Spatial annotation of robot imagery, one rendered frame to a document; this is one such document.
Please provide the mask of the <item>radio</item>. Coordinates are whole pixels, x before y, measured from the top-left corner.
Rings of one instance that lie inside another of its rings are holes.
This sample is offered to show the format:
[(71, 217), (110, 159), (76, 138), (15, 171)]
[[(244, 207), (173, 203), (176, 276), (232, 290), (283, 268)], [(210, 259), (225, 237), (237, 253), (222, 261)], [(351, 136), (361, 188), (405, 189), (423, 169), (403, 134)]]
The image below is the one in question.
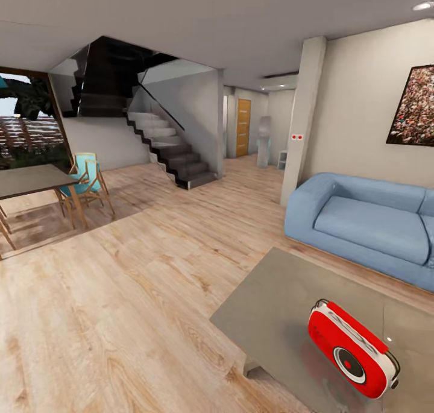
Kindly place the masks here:
[(398, 385), (389, 348), (334, 302), (312, 308), (308, 333), (316, 346), (364, 396), (380, 398)]

